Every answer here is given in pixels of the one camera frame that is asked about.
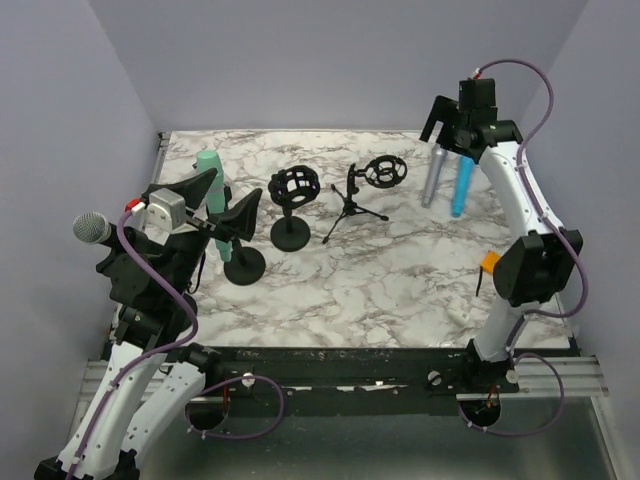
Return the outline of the blue microphone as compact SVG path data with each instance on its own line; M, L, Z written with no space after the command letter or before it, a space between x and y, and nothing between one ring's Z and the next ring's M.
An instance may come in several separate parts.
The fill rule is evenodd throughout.
M451 215L459 218L464 212L467 193L471 184L475 162L466 156L459 157L456 184L451 204Z

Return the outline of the grey microphone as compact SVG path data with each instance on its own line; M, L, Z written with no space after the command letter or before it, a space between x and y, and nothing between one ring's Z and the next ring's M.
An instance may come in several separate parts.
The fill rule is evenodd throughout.
M447 154L448 152L439 145L435 145L431 151L431 162L424 185L421 202L423 208L429 208L433 201L434 195L437 190L441 169L447 158Z

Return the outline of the black round-base shock mount stand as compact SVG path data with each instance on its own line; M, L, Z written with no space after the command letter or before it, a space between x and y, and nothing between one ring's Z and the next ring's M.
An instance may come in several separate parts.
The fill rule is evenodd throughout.
M310 240L310 228L293 212L314 201L320 193L317 173L306 165L279 170L271 176L268 191L274 204L282 208L283 217L278 219L270 231L273 245L284 252L295 252L304 248Z

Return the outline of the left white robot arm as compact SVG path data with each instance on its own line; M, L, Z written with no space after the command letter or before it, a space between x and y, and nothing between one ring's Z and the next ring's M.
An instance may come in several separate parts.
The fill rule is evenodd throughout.
M150 447L197 393L222 380L220 353L194 342L197 307L190 282L210 240L252 239L262 197L255 189L202 219L221 172L207 170L173 184L151 184L117 223L90 212L73 224L77 239L109 248L96 266L120 306L107 367L67 445L40 462L37 479L137 479Z

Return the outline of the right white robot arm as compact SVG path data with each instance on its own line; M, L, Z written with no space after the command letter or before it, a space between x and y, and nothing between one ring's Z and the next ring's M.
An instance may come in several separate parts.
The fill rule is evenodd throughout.
M553 213L530 173L524 139L516 123L501 120L491 78L460 81L458 97L437 96L420 135L439 147L468 157L490 181L504 211L512 244L493 271L497 299L467 347L469 361L460 379L480 392L508 366L509 350L530 314L566 287L583 247L577 230Z

